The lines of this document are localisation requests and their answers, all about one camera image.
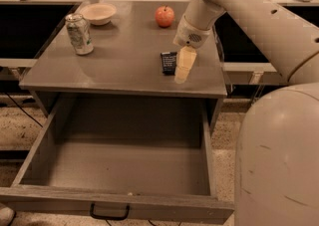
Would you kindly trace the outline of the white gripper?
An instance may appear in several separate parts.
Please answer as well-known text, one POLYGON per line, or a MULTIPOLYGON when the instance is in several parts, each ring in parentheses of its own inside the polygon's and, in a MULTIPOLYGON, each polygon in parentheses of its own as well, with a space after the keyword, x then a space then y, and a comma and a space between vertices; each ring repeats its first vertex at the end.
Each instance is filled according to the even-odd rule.
POLYGON ((200 48, 211 33, 211 29, 199 29, 191 25, 185 15, 179 20, 173 43, 182 48, 177 53, 174 81, 183 84, 196 59, 196 49, 200 48))

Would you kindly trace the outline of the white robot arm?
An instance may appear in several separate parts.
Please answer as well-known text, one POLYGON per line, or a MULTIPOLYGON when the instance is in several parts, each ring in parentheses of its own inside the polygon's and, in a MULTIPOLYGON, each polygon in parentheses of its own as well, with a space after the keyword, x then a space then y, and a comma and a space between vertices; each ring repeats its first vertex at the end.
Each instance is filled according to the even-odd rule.
POLYGON ((259 99, 242 122, 235 226, 319 226, 319 29, 271 0, 190 0, 174 38, 178 83, 222 13, 288 84, 259 99))

